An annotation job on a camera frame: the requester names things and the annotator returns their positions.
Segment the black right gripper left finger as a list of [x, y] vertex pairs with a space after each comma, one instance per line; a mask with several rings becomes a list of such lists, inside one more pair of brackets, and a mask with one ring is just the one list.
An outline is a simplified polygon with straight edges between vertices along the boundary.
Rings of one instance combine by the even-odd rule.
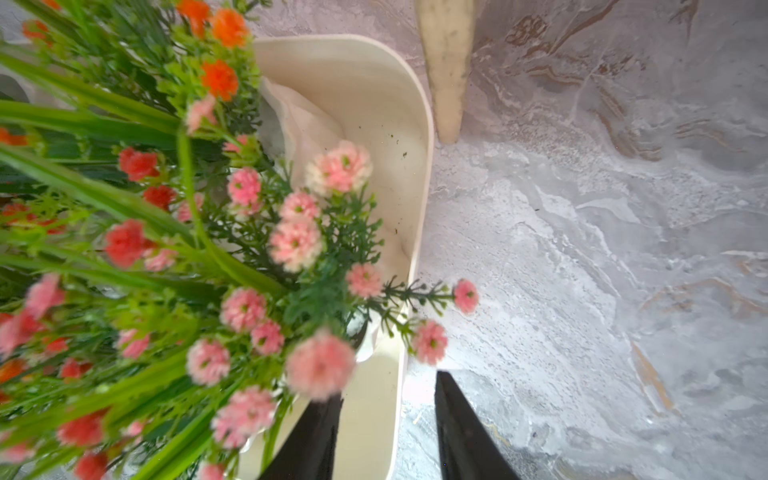
[[260, 480], [331, 480], [343, 399], [310, 402]]

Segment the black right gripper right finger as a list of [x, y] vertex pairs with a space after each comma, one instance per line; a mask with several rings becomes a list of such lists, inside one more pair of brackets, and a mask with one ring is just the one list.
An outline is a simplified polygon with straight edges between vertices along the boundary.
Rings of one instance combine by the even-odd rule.
[[520, 479], [447, 371], [436, 373], [434, 403], [443, 479]]

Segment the red flower front pot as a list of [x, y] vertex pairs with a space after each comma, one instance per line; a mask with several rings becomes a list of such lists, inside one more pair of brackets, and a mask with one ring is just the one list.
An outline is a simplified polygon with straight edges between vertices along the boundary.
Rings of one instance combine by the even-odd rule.
[[476, 308], [469, 281], [385, 271], [362, 147], [320, 155], [295, 187], [242, 139], [215, 204], [179, 146], [174, 166], [123, 150], [127, 189], [2, 150], [46, 187], [1, 218], [1, 264], [28, 278], [1, 300], [3, 478], [232, 479], [256, 437], [269, 466], [294, 403], [348, 386], [364, 326], [435, 364], [447, 333], [421, 309]]

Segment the orange flower pot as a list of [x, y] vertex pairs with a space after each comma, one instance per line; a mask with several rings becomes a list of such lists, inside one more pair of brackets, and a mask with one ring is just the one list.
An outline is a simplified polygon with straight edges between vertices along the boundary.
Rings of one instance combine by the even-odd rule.
[[62, 95], [68, 112], [1, 101], [1, 142], [131, 191], [172, 190], [171, 133], [185, 128], [202, 162], [265, 161], [254, 135], [261, 73], [252, 4], [227, 1], [25, 1], [37, 63], [3, 65]]

